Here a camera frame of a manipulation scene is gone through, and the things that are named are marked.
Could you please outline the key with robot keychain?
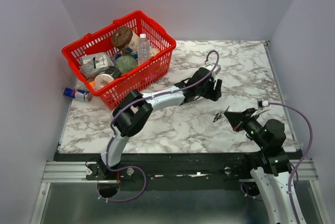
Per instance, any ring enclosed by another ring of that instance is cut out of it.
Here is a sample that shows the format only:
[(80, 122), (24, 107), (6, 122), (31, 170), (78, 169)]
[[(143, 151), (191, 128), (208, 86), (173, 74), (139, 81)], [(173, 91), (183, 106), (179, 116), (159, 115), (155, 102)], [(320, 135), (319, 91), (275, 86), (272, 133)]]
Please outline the key with robot keychain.
[(213, 122), (217, 122), (219, 119), (221, 119), (224, 116), (224, 113), (229, 110), (229, 107), (230, 106), (228, 106), (225, 110), (220, 110), (218, 113), (216, 113)]

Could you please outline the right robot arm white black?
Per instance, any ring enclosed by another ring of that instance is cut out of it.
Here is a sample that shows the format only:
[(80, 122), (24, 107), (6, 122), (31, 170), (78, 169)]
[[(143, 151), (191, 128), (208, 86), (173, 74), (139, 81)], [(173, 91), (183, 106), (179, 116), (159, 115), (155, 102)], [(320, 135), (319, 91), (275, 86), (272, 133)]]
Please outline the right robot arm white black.
[(255, 108), (243, 112), (224, 111), (233, 131), (245, 131), (260, 150), (248, 154), (241, 164), (241, 173), (253, 178), (265, 204), (270, 223), (305, 223), (292, 180), (293, 167), (282, 145), (286, 139), (285, 125), (269, 119), (258, 122), (260, 111)]

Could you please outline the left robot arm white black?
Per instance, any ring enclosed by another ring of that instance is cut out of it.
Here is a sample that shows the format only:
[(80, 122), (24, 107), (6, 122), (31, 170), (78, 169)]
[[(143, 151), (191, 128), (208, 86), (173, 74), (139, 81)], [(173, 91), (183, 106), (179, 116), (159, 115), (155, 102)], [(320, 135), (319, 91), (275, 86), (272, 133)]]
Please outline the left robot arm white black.
[(143, 129), (153, 112), (192, 103), (199, 98), (214, 102), (221, 98), (222, 80), (217, 78), (218, 72), (220, 72), (218, 68), (214, 71), (199, 68), (192, 77), (177, 82), (163, 91), (155, 93), (131, 91), (113, 111), (110, 123), (112, 135), (106, 151), (101, 154), (99, 175), (106, 180), (115, 176), (115, 165), (120, 163), (127, 142)]

